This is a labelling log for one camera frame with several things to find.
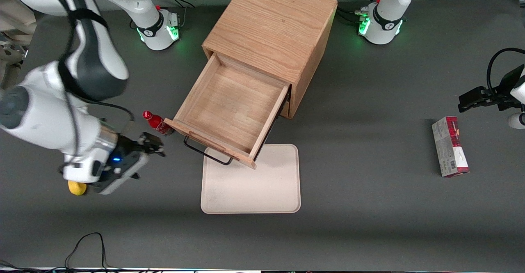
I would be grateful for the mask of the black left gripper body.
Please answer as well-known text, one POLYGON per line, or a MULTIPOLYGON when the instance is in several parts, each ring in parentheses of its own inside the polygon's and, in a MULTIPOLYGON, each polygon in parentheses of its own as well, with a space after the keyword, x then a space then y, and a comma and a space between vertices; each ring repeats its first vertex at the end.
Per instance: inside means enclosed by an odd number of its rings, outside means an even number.
POLYGON ((511 91, 518 87, 519 84, 524 84, 524 65, 520 65, 512 71, 506 73, 500 84, 493 86, 491 82, 492 66, 487 68, 487 89, 489 93, 489 100, 496 101, 499 111, 508 110, 510 108, 517 108, 524 111, 524 101, 520 101, 516 96, 511 95, 511 91))

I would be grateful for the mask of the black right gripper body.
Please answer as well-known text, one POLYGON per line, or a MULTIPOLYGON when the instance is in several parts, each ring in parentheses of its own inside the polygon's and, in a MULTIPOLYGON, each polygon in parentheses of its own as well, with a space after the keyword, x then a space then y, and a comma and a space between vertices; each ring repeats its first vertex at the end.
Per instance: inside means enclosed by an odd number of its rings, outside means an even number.
POLYGON ((114 150, 110 153, 102 167, 103 172, 126 172, 139 170, 147 163, 143 138, 134 141, 128 137, 119 136, 114 150))

